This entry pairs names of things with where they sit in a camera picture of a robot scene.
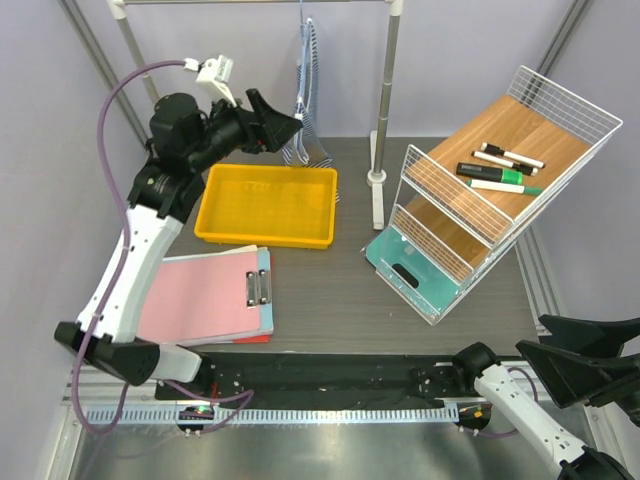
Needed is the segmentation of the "blue white striped tank top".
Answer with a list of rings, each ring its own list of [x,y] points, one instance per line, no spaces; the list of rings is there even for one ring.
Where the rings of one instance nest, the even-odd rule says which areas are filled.
[[[303,128],[283,147],[283,159],[287,166],[330,168],[332,157],[321,144],[316,131],[320,71],[318,39],[312,18],[305,20],[294,105],[294,117],[302,121]]]

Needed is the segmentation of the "light blue wire hanger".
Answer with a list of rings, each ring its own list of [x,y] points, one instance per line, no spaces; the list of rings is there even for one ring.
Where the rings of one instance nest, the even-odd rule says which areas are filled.
[[[306,25],[306,20],[304,16],[304,0],[298,1],[298,13],[299,13],[299,29],[301,37],[304,36],[304,30]]]

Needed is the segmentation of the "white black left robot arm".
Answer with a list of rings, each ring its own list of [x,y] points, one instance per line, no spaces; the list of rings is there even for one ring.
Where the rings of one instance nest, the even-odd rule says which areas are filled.
[[[275,153],[303,127],[258,90],[246,94],[249,109],[220,99],[204,113],[186,93],[155,103],[149,157],[128,194],[117,246],[93,299],[54,331],[55,341],[80,363],[132,386],[171,380],[193,399],[211,391],[210,360],[189,348],[143,340],[138,325],[162,260],[204,193],[204,172],[236,150]]]

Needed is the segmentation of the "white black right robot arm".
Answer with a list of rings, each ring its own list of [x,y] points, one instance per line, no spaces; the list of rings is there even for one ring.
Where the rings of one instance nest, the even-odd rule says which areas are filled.
[[[543,343],[522,340],[516,348],[534,370],[555,405],[617,405],[639,422],[639,357],[622,353],[638,337],[636,318],[594,321],[544,314],[550,332]],[[598,451],[556,422],[512,379],[507,367],[484,343],[476,342],[452,358],[451,380],[465,395],[478,393],[500,410],[558,479],[628,479],[616,459]]]

